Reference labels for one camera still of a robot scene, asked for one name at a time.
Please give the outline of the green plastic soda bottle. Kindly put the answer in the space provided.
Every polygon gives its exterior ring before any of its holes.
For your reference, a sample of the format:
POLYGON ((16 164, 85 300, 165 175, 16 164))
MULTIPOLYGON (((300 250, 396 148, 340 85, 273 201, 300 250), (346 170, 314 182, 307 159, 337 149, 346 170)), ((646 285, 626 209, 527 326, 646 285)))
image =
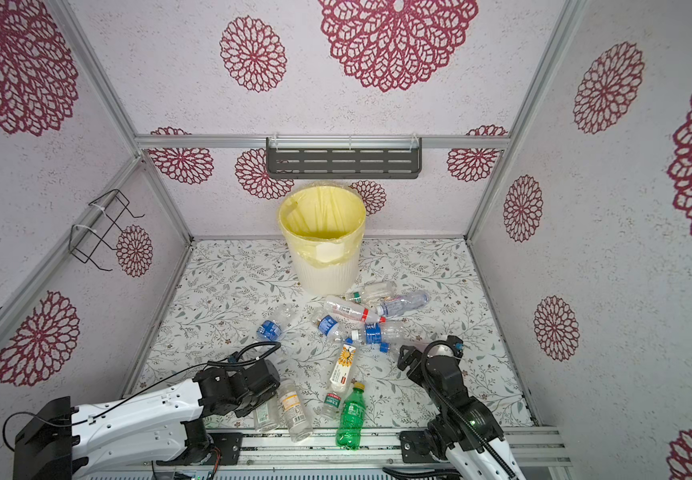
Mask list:
POLYGON ((347 397, 342 409, 336 433, 338 447, 354 451, 360 448, 366 411, 365 385, 355 382, 352 393, 347 397))

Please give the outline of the clear white-label bottle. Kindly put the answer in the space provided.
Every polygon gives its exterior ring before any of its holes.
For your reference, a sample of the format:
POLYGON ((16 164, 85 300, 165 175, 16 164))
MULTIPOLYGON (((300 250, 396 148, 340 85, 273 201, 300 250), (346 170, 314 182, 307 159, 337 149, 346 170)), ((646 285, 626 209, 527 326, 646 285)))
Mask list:
POLYGON ((281 426, 279 404, 274 398, 258 406, 253 414, 255 430, 260 433, 267 433, 281 426))

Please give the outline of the Pocari Sweat blue-label bottle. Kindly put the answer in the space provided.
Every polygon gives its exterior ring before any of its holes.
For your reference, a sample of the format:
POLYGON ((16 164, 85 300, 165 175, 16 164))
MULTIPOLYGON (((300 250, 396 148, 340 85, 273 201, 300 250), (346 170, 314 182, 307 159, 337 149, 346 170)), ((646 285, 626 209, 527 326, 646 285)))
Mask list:
POLYGON ((300 307, 295 304, 280 304, 274 307, 256 330, 260 341, 280 341, 300 317, 300 307))

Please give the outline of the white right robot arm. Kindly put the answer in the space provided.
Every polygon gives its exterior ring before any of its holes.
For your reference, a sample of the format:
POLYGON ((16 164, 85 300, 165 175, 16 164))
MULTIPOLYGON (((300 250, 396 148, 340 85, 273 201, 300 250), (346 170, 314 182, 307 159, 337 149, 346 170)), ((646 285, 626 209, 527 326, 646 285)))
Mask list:
POLYGON ((469 394, 462 358, 463 340, 453 335, 425 345, 399 347, 397 368, 438 409, 423 430, 423 440, 412 442, 409 451, 452 465, 433 471, 437 478, 523 479, 503 428, 491 410, 469 394))

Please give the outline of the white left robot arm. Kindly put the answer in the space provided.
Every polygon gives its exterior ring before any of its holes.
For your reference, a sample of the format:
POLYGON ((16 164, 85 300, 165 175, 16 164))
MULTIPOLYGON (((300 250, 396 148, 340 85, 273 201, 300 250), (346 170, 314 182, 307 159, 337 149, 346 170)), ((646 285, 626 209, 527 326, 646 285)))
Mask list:
POLYGON ((258 359, 214 362, 180 383, 110 403, 52 400, 16 435, 13 476, 84 479, 143 462, 199 464, 216 449, 206 418, 246 417, 280 385, 274 364, 258 359))

